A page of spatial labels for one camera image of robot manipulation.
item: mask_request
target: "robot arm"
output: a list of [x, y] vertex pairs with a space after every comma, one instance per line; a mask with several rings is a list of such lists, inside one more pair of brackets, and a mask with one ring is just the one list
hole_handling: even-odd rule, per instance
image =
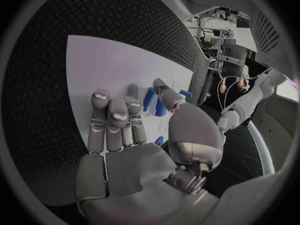
[[222, 112], [217, 125], [223, 135], [229, 129], [235, 129], [246, 119], [250, 118], [257, 104], [274, 93], [274, 87], [282, 84], [286, 77], [275, 69], [268, 74], [261, 74], [254, 83], [253, 88], [245, 95], [239, 97]]

